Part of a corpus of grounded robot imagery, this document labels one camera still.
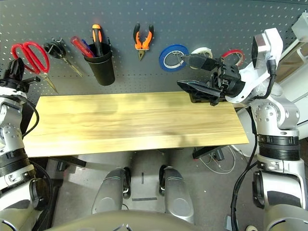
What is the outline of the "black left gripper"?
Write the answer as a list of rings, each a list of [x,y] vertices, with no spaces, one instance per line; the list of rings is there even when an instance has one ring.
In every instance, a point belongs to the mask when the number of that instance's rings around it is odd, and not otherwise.
[[[1,87],[8,87],[11,89],[15,89],[16,91],[22,91],[24,93],[29,92],[29,86],[35,82],[40,82],[39,77],[32,77],[25,80],[15,80],[22,79],[25,65],[22,58],[17,58],[12,60],[8,66],[9,70],[9,78],[4,78],[0,80]]]

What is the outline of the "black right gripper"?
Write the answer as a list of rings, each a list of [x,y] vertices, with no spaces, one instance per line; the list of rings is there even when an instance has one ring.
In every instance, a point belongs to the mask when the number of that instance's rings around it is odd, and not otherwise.
[[[212,59],[192,53],[181,56],[181,59],[193,68],[205,71],[214,70],[211,75],[211,87],[197,80],[177,81],[177,85],[189,94],[192,103],[210,103],[211,106],[216,106],[226,101],[225,96],[239,95],[245,86],[238,66],[226,63],[223,58]]]

